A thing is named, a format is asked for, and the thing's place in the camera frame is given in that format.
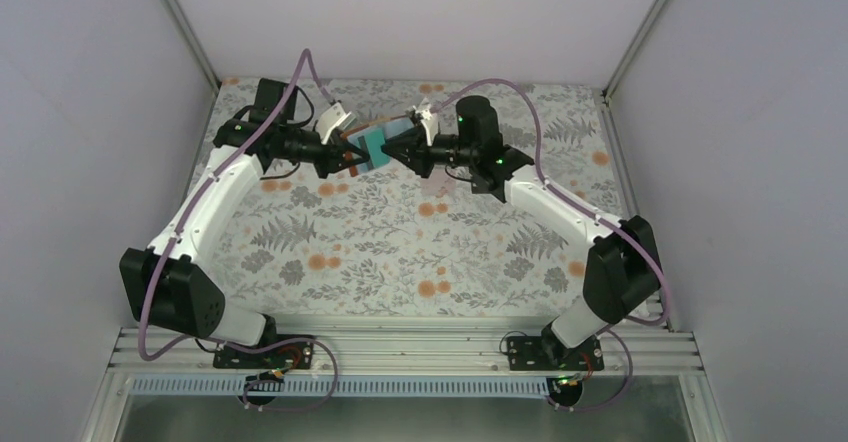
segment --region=robotic arm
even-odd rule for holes
[[[263,79],[257,105],[268,99]],[[243,155],[212,183],[194,208],[192,197],[180,208],[165,230],[146,250],[128,249],[121,259],[121,276],[133,316],[140,319],[142,301],[153,267],[163,247],[174,235],[180,216],[192,210],[182,239],[177,241],[165,264],[150,312],[150,323],[197,338],[213,338],[247,346],[260,346],[276,340],[273,318],[228,301],[208,276],[213,250],[226,222],[244,195],[268,170],[274,159],[311,163],[320,178],[368,160],[367,153],[341,137],[353,116],[336,103],[316,123],[314,131],[284,123],[294,112],[294,99],[275,122]],[[456,105],[458,134],[439,133],[438,115],[428,103],[413,107],[413,128],[386,142],[383,152],[397,159],[421,177],[429,177],[436,164],[467,167],[472,175],[472,192],[492,194],[503,203],[526,210],[544,221],[572,247],[587,251],[583,294],[575,304],[542,331],[542,345],[551,363],[559,365],[587,338],[607,325],[620,322],[627,314],[659,289],[659,281],[618,235],[598,224],[600,218],[616,224],[635,238],[653,257],[656,244],[650,225],[640,218],[628,221],[600,211],[580,201],[594,217],[588,217],[556,198],[532,168],[533,159],[505,145],[498,129],[497,113],[488,99],[469,96]],[[261,107],[251,110],[248,121],[233,119],[219,129],[205,175],[212,173],[259,127],[264,119]],[[560,191],[566,189],[556,186]]]

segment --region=metal base plate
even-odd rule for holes
[[[277,334],[277,341],[294,337],[314,338],[311,335]],[[292,369],[307,370],[312,368],[312,354],[315,347],[313,344],[307,342],[296,342],[265,352],[264,354],[245,354],[244,352],[238,352],[235,349],[224,346],[222,350],[215,353],[215,360],[212,362],[212,366],[216,369],[269,370],[286,368],[294,362],[296,355],[295,351],[287,350],[288,347],[296,347],[302,354],[299,363],[297,366],[292,367]]]
[[[580,355],[585,354],[592,370],[604,369],[604,358],[601,352],[601,343],[597,337],[589,337],[580,344],[572,353],[565,358],[565,366],[557,366],[548,359],[542,349],[542,338],[533,336],[512,336],[506,339],[506,351],[509,354],[509,370],[521,370],[528,372],[566,370],[587,371],[586,359]]]

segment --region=white wall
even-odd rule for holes
[[[179,0],[219,76],[604,86],[654,0]]]
[[[733,440],[848,440],[848,0],[672,0],[613,96]]]
[[[160,0],[0,0],[0,27],[0,438],[76,440],[211,89]]]

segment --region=floral tablecloth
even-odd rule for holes
[[[196,182],[216,130],[250,104],[257,78],[224,81],[212,112]],[[423,97],[444,100],[466,84],[328,80],[347,110],[373,120],[403,113]],[[312,81],[300,85],[320,114]],[[527,84],[543,123],[543,166],[554,180],[620,213],[611,161],[588,87]],[[506,87],[477,93],[498,111],[506,143],[532,154],[533,123]],[[452,110],[445,109],[449,115]],[[308,115],[300,102],[298,119]],[[442,131],[455,132],[442,117]],[[291,169],[275,162],[270,173]],[[400,163],[351,177],[294,176],[252,190],[229,222],[211,276],[234,302],[271,314],[554,315],[582,288],[585,253],[529,214],[435,170],[419,179]]]

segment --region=gray floor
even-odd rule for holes
[[[619,384],[615,378],[590,381],[581,402],[605,400]],[[244,410],[234,397],[138,396],[127,409],[120,440],[624,442],[692,437],[677,378],[639,377],[619,404],[588,414],[555,413],[542,401],[522,399],[336,398],[320,410],[291,415]]]

